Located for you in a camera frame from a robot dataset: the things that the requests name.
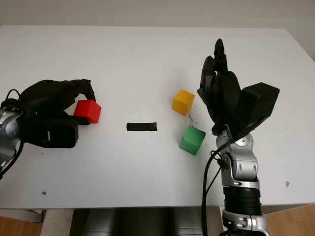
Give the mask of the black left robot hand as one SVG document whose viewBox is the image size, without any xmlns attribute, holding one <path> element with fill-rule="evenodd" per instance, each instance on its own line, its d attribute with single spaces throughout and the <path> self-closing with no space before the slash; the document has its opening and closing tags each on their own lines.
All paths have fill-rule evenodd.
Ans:
<svg viewBox="0 0 315 236">
<path fill-rule="evenodd" d="M 25 112 L 19 118 L 20 127 L 90 125 L 91 122 L 87 118 L 70 116 L 65 112 L 80 94 L 87 100 L 96 101 L 90 80 L 42 80 L 35 83 L 20 95 L 19 102 Z"/>
</svg>

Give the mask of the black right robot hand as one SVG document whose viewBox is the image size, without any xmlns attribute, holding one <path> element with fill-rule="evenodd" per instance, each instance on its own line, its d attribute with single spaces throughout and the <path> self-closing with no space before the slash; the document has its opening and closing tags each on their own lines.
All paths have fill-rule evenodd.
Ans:
<svg viewBox="0 0 315 236">
<path fill-rule="evenodd" d="M 201 72 L 197 93 L 207 107 L 214 122 L 212 133 L 219 135 L 235 124 L 240 85 L 234 72 L 228 70 L 222 39 L 215 43 L 214 56 L 207 56 Z"/>
</svg>

